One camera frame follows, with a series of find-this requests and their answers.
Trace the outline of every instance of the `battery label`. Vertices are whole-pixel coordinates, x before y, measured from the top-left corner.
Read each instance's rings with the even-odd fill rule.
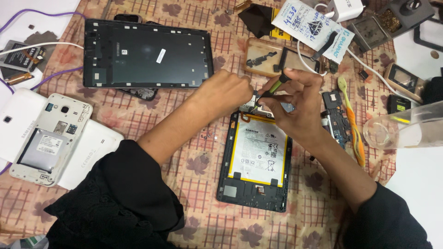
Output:
[[[242,180],[262,184],[277,179],[282,187],[287,140],[273,122],[251,118],[247,123],[239,119],[228,176],[239,172]]]
[[[15,43],[12,49],[25,47],[26,45]],[[38,48],[32,47],[26,49],[26,52],[33,58],[35,53],[38,51]],[[19,66],[24,69],[28,69],[30,65],[32,65],[32,60],[23,53],[23,50],[15,51],[12,53],[9,53],[6,57],[6,60],[4,61],[5,64],[11,65],[11,66]]]
[[[40,140],[40,143],[37,145],[37,150],[47,154],[56,155],[62,143],[63,140],[61,139],[44,135]]]

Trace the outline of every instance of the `yellow battery border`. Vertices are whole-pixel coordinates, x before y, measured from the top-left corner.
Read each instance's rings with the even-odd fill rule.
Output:
[[[270,123],[270,124],[274,124],[275,125],[275,122],[274,122],[273,119],[269,119],[269,118],[266,118],[266,117],[254,116],[254,115],[250,115],[250,114],[246,114],[245,116],[250,117],[251,120],[254,120],[254,121],[261,121],[261,122]],[[237,137],[238,137],[238,128],[240,127],[239,123],[240,123],[240,119],[237,121],[237,128],[235,130],[234,145],[232,147],[231,162],[229,164],[229,172],[228,172],[228,177],[229,178],[234,178],[234,176],[230,176],[230,174],[232,172],[232,165],[233,165],[233,162],[234,162],[235,147],[237,145]],[[284,167],[285,167],[285,162],[286,162],[287,148],[288,148],[288,136],[286,135],[285,140],[284,140],[283,167],[282,167],[282,171],[281,171],[281,180],[280,180],[279,184],[277,185],[278,187],[283,187]],[[246,181],[246,182],[270,185],[270,183],[267,183],[267,182],[251,180],[251,179],[247,179],[247,178],[243,178],[243,177],[241,177],[240,180]]]

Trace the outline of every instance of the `hand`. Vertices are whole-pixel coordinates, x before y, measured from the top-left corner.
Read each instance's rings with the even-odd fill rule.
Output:
[[[248,76],[239,78],[222,69],[207,79],[187,101],[193,101],[201,111],[216,119],[230,115],[251,100],[254,88],[250,83]]]
[[[323,77],[319,74],[290,68],[285,68],[284,73],[292,80],[282,84],[277,91],[286,91],[288,94],[262,98],[259,104],[269,107],[274,114],[276,125],[311,152],[321,144],[325,136],[331,137],[323,129],[320,121],[322,96],[319,94],[319,90],[323,83]],[[270,79],[258,93],[263,94],[269,90],[278,78],[279,76],[275,76]],[[295,110],[286,112],[281,106],[281,102],[292,104]]]

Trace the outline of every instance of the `clear plastic container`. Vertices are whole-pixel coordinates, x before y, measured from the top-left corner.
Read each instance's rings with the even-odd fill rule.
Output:
[[[372,118],[363,136],[381,150],[443,146],[443,101]]]

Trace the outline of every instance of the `circuit board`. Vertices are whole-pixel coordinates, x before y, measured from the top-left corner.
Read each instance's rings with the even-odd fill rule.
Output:
[[[338,91],[322,93],[325,108],[330,111],[331,125],[335,140],[345,149],[345,144],[352,141],[351,126],[348,118],[343,117],[342,98]]]

